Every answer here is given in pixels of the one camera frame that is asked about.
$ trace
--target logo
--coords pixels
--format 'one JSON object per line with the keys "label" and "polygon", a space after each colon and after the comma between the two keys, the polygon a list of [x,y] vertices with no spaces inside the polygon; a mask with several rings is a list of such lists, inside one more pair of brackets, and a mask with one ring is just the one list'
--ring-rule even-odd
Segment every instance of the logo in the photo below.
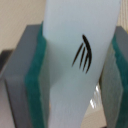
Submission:
{"label": "logo", "polygon": [[77,57],[79,56],[80,54],[80,51],[82,50],[83,48],[83,51],[82,51],[82,55],[81,55],[81,60],[80,60],[80,66],[79,68],[81,68],[81,64],[83,62],[83,58],[85,58],[85,61],[84,61],[84,66],[83,66],[83,71],[85,69],[85,66],[86,66],[86,63],[87,63],[87,60],[88,60],[88,67],[87,67],[87,70],[86,70],[86,73],[88,72],[90,66],[91,66],[91,62],[92,62],[92,51],[91,51],[91,47],[90,47],[90,44],[87,40],[87,38],[85,37],[85,35],[82,36],[83,37],[83,41],[84,43],[82,43],[76,53],[76,56],[73,60],[73,63],[72,63],[72,66],[74,65],[74,63],[76,62],[77,60]]}

